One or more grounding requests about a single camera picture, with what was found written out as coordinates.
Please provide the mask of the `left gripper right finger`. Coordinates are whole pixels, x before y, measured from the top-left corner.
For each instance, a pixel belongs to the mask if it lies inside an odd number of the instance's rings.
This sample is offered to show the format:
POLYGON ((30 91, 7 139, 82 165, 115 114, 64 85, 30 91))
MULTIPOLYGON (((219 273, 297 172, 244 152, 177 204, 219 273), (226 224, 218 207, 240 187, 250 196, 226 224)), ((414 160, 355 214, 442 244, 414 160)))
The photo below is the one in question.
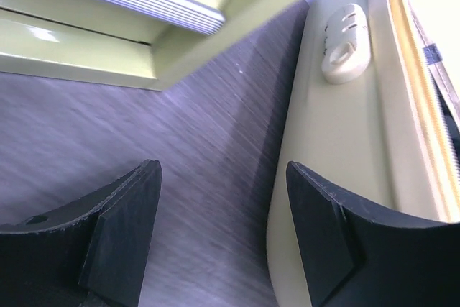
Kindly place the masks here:
POLYGON ((389 209, 298 162, 287 192, 314 306, 457 306, 459 225, 389 209))

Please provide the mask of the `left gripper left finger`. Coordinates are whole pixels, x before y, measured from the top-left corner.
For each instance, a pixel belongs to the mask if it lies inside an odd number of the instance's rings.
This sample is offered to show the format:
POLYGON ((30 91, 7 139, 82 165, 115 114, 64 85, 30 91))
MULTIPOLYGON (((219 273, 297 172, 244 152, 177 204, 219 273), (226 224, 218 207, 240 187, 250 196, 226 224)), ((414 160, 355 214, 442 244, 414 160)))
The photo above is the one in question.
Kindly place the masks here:
POLYGON ((137 306, 162 185, 156 160, 1 226, 3 306, 137 306))

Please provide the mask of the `yellow hard-shell suitcase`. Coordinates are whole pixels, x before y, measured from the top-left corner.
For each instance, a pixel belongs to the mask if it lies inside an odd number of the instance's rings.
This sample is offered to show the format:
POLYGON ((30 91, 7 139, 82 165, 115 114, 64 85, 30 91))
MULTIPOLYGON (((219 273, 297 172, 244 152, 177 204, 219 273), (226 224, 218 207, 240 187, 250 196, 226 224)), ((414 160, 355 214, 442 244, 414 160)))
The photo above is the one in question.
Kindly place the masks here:
POLYGON ((314 306, 288 198, 289 162, 389 209, 459 225, 459 80, 418 5, 309 0, 267 221, 280 306, 314 306))

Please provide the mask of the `yellow-green drawer box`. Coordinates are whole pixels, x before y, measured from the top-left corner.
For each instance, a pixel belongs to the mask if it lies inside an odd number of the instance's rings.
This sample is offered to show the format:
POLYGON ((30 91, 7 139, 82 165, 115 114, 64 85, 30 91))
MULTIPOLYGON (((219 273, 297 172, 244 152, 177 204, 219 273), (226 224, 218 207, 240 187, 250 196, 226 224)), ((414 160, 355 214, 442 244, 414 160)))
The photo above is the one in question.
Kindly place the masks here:
POLYGON ((297 0, 1 0, 1 71, 160 91, 297 0))

